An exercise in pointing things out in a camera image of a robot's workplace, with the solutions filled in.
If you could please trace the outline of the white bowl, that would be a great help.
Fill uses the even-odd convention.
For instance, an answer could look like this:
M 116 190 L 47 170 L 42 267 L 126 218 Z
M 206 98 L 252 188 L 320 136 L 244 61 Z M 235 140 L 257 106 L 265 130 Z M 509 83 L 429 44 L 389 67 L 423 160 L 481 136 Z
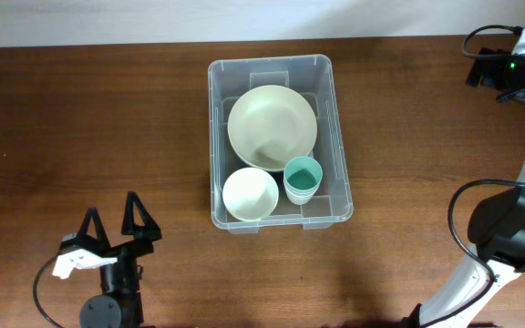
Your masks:
M 238 169 L 226 179 L 222 200 L 226 210 L 235 219 L 262 220 L 270 216 L 278 204 L 278 184 L 262 169 Z

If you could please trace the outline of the cream cup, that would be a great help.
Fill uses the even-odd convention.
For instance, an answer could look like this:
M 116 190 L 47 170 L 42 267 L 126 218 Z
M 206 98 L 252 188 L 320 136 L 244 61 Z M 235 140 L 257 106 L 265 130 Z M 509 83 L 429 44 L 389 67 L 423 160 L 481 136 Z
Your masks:
M 288 200 L 295 205 L 304 205 L 308 203 L 312 199 L 313 196 L 314 194 L 311 194 L 311 195 L 295 195 L 291 193 L 287 194 Z

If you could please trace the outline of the beige plate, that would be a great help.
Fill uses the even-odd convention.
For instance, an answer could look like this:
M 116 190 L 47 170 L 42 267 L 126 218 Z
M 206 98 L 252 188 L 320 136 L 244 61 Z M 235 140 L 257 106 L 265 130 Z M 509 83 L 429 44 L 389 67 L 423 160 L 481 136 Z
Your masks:
M 227 123 L 232 149 L 246 164 L 282 171 L 292 159 L 309 155 L 317 140 L 312 106 L 283 86 L 253 88 L 232 106 Z

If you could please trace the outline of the mint green cup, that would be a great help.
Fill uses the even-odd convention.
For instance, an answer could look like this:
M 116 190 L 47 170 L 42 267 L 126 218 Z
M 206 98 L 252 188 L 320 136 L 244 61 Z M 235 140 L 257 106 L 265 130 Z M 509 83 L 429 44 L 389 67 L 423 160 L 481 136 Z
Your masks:
M 298 157 L 286 164 L 283 176 L 288 186 L 296 190 L 311 190 L 320 185 L 323 168 L 312 157 Z

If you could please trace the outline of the grey cup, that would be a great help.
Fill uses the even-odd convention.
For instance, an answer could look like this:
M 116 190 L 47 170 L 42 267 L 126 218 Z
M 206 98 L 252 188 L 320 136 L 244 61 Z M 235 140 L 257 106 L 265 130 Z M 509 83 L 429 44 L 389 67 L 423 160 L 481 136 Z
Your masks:
M 289 184 L 285 185 L 285 189 L 288 194 L 292 194 L 296 197 L 304 198 L 304 197 L 313 197 L 313 195 L 317 192 L 319 189 L 319 185 L 314 186 L 313 188 L 307 189 L 307 190 L 301 190 L 297 189 Z

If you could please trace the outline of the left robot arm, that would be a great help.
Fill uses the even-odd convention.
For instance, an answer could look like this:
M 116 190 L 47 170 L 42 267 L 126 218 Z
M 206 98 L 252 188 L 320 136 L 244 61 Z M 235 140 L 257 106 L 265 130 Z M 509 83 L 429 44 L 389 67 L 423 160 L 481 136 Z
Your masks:
M 79 230 L 60 243 L 54 276 L 66 279 L 75 269 L 99 270 L 101 294 L 82 306 L 82 327 L 139 327 L 144 322 L 139 291 L 143 268 L 137 258 L 153 253 L 162 234 L 134 191 L 126 198 L 121 234 L 132 239 L 112 246 L 97 209 L 90 208 Z

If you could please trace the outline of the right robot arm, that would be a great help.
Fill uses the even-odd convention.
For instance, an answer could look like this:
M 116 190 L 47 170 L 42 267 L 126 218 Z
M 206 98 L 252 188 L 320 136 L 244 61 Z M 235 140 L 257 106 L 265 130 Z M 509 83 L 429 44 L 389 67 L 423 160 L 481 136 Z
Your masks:
M 509 31 L 519 39 L 509 51 L 483 47 L 473 54 L 461 48 L 474 61 L 466 82 L 498 90 L 499 103 L 525 104 L 525 26 Z M 454 225 L 455 206 L 464 191 L 483 185 L 504 190 L 476 206 L 463 241 Z M 441 290 L 402 319 L 403 327 L 467 327 L 500 289 L 525 273 L 525 160 L 514 181 L 479 179 L 456 190 L 448 204 L 448 227 L 465 256 Z

